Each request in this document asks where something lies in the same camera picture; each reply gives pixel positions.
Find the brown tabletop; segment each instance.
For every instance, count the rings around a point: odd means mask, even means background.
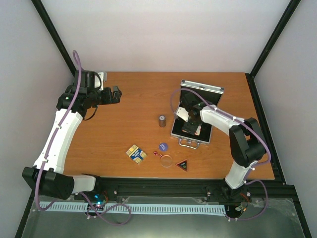
[[[178,73],[178,72],[109,72],[104,87],[117,85],[122,91],[119,104],[99,106],[95,117],[83,121],[71,142],[65,163],[66,175],[94,174],[126,178],[191,178],[223,179],[233,159],[229,137],[213,128],[211,143],[194,150],[178,145],[171,137],[173,113],[170,95],[180,88],[181,80],[189,80],[224,88],[219,108],[242,118],[257,119],[254,104],[244,73]],[[173,99],[179,103],[179,94]],[[87,113],[89,117],[94,109]],[[166,116],[166,127],[159,127],[159,115]],[[165,168],[159,156],[159,144],[169,149],[161,152],[173,158]],[[137,164],[125,152],[136,144],[147,157]],[[188,171],[175,164],[188,160]],[[274,179],[270,164],[257,167],[250,179]]]

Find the gray floor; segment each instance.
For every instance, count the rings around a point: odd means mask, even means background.
[[[264,202],[254,199],[241,218],[261,211]],[[122,222],[127,215],[108,214]],[[113,227],[84,213],[31,211],[24,238],[301,238],[303,231],[289,199],[270,199],[269,208],[252,221],[231,221],[209,215],[132,215],[130,222]]]

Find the black metal frame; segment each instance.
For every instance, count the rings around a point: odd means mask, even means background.
[[[63,45],[50,17],[48,16],[41,0],[32,0],[36,10],[38,11],[41,19],[51,34],[57,48],[62,54],[69,70],[72,74],[75,72],[75,66]],[[264,63],[269,52],[273,48],[275,42],[286,26],[288,20],[292,16],[296,7],[300,3],[300,0],[290,0],[285,12],[283,13],[279,23],[273,31],[270,39],[264,47],[259,59],[257,60],[251,73],[246,73],[246,79],[249,85],[253,103],[259,118],[259,124],[263,131],[267,145],[272,153],[272,168],[275,176],[275,180],[264,180],[269,197],[273,198],[292,198],[298,217],[300,219],[304,235],[308,238],[312,237],[309,231],[302,207],[300,205],[295,187],[293,185],[286,185],[283,171],[276,153],[276,149],[272,140],[271,133],[268,128],[268,124],[265,118],[265,114],[261,105],[261,101],[257,92],[254,78],[259,72],[262,64]],[[194,180],[194,179],[137,179],[137,178],[102,178],[102,186],[107,190],[110,200],[119,200],[128,196],[182,196],[182,197],[200,197],[208,198],[207,191],[209,187],[214,187],[220,184],[222,180]],[[253,183],[248,186],[252,197],[264,197],[264,191],[259,183]],[[20,226],[17,230],[16,237],[21,237],[27,217],[29,215],[33,193],[30,195],[30,199],[27,203],[25,212],[23,214]]]

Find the can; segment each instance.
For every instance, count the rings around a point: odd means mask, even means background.
[[[165,127],[166,126],[166,117],[163,115],[160,115],[158,118],[158,125],[160,127]]]

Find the silver metal case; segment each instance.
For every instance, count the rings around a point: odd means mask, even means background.
[[[212,104],[215,104],[216,106],[218,105],[221,99],[221,96],[224,92],[224,88],[206,85],[202,83],[186,81],[186,80],[182,80],[180,85],[181,85],[181,88],[188,88],[197,92],[205,100],[207,100],[208,102],[211,102]],[[180,98],[182,97],[182,95],[184,95],[184,93],[191,93],[191,92],[180,91]],[[179,145],[197,149],[200,144],[210,143],[212,125],[203,123],[201,134],[191,135],[182,130],[183,124],[184,124],[184,121],[181,118],[179,119],[176,118],[174,120],[172,131],[171,131],[171,135],[173,137],[178,138]]]

